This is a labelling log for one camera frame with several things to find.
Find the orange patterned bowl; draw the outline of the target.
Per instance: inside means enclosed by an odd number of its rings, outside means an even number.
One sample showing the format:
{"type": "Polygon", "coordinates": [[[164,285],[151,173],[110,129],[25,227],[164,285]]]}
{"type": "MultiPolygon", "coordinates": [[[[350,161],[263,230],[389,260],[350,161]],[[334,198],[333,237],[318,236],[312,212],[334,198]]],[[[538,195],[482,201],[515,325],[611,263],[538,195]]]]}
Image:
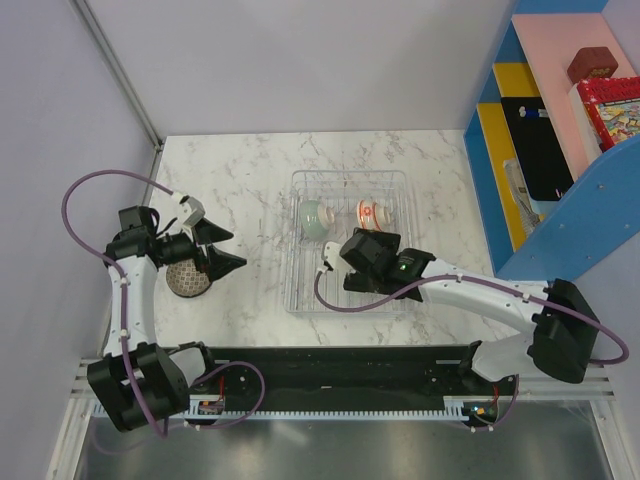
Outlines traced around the orange patterned bowl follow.
{"type": "Polygon", "coordinates": [[[372,231],[386,231],[392,218],[389,209],[373,200],[360,200],[356,207],[357,226],[372,231]]]}

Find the green glass bowl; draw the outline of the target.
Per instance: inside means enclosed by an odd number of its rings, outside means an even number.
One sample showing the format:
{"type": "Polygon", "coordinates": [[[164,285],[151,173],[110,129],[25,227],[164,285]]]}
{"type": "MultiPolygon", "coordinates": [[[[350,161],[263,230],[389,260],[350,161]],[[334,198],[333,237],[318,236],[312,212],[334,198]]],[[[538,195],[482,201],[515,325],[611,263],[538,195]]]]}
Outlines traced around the green glass bowl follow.
{"type": "Polygon", "coordinates": [[[322,241],[335,223],[335,213],[319,200],[304,200],[299,207],[299,219],[309,240],[322,241]]]}

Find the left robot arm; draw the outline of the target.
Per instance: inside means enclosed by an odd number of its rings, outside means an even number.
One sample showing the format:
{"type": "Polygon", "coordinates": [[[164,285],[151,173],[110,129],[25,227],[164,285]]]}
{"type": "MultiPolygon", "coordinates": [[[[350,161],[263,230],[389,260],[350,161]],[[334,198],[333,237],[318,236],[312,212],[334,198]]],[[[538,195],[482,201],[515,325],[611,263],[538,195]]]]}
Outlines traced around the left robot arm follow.
{"type": "Polygon", "coordinates": [[[186,411],[191,387],[208,393],[220,378],[203,343],[173,350],[158,344],[154,292],[160,269],[187,262],[213,283],[247,261],[217,248],[234,235],[200,213],[173,234],[159,230],[159,214],[150,207],[124,209],[119,221],[121,230],[104,252],[112,285],[110,332],[103,358],[88,368],[88,383],[116,429],[128,432],[186,411]]]}

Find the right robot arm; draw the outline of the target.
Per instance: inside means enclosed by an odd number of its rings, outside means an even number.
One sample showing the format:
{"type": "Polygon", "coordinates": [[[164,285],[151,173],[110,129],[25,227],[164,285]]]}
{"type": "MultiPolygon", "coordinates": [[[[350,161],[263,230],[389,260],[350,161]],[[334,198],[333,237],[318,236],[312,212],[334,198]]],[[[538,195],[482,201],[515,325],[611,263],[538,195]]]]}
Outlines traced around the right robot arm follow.
{"type": "Polygon", "coordinates": [[[469,345],[457,371],[465,391],[481,393],[524,373],[568,384],[584,380],[598,319],[576,285],[477,276],[429,252],[401,248],[400,240],[357,228],[344,244],[325,246],[325,263],[343,273],[347,291],[453,306],[514,329],[510,337],[469,345]]]}

